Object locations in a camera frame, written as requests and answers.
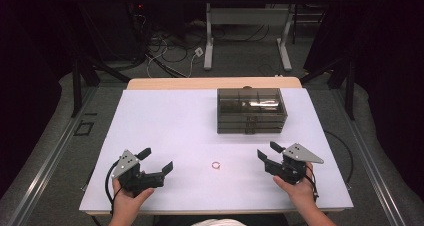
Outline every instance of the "white desk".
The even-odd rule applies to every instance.
[[[293,13],[291,5],[287,8],[211,8],[210,4],[206,4],[206,50],[204,69],[212,69],[213,54],[213,38],[212,24],[267,24],[267,25],[284,25],[281,38],[277,39],[277,46],[280,52],[283,68],[291,71],[291,63],[286,49],[286,42],[290,25],[292,23]]]
[[[270,82],[284,82],[284,78],[269,79]],[[230,80],[222,82],[229,85]],[[146,80],[147,84],[158,85],[153,81]],[[243,80],[236,78],[235,81],[238,85]],[[255,85],[256,80],[246,78],[244,81],[241,85],[248,85],[249,81]],[[270,159],[281,161],[281,155],[269,147],[270,141],[283,147],[298,142],[324,159],[324,164],[314,165],[320,195],[317,204],[321,209],[353,207],[305,89],[282,89],[288,118],[281,134],[217,134],[216,95],[215,89],[125,90],[80,210],[88,214],[108,214],[110,203],[104,192],[107,171],[124,149],[136,154],[147,147],[151,147],[152,154],[141,162],[141,169],[146,173],[158,172],[173,161],[174,170],[166,176],[165,186],[157,188],[145,202],[140,213],[230,214],[294,210],[286,193],[273,182],[257,157],[259,149]],[[220,162],[219,170],[212,168],[214,161]]]

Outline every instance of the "electrical outlet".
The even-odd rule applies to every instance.
[[[194,50],[194,52],[196,52],[197,57],[200,57],[203,55],[203,50],[201,47],[198,47],[196,50]]]

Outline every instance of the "hand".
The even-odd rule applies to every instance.
[[[112,186],[116,196],[113,201],[113,217],[109,226],[129,226],[137,217],[141,205],[153,194],[154,189],[148,188],[143,190],[134,198],[131,192],[127,192],[125,189],[121,188],[118,179],[113,179]]]
[[[313,170],[313,166],[310,162],[307,162],[306,166],[306,175],[312,178],[311,170]],[[315,205],[312,184],[306,178],[301,179],[301,181],[295,185],[285,182],[278,176],[274,176],[273,179],[280,188],[287,192],[290,200],[298,210],[302,209],[305,205]]]
[[[306,163],[306,166],[306,175],[312,178],[313,166],[309,162]],[[285,182],[279,176],[274,176],[273,179],[280,188],[287,192],[290,200],[309,226],[335,225],[315,204],[313,187],[309,180],[303,178],[299,183],[292,185]]]

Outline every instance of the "dark background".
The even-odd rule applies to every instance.
[[[318,70],[346,55],[354,59],[356,83],[369,94],[382,148],[407,184],[424,198],[420,177],[424,174],[420,164],[424,156],[424,9],[419,2],[379,0],[363,6],[333,5],[322,22],[305,69]],[[131,25],[128,5],[85,3],[83,10],[74,3],[60,6],[75,30],[73,39],[88,54],[102,60],[140,56],[140,38]],[[181,38],[185,22],[204,16],[202,7],[143,6],[151,22]],[[54,113],[61,93],[58,80],[71,72],[69,38],[50,12],[45,0],[0,0],[0,195],[25,163]],[[163,21],[165,14],[169,17]],[[90,25],[90,20],[97,28]],[[111,28],[119,33],[109,33]],[[343,76],[344,68],[336,67],[335,75]]]

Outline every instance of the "black curtain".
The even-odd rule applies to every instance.
[[[421,0],[334,4],[304,65],[314,72],[339,57],[355,62],[355,82],[368,92],[378,140],[405,182],[422,199],[423,15]],[[330,86],[342,83],[346,66],[333,68]]]
[[[0,0],[0,196],[55,112],[58,79],[71,71],[56,31],[41,0]]]

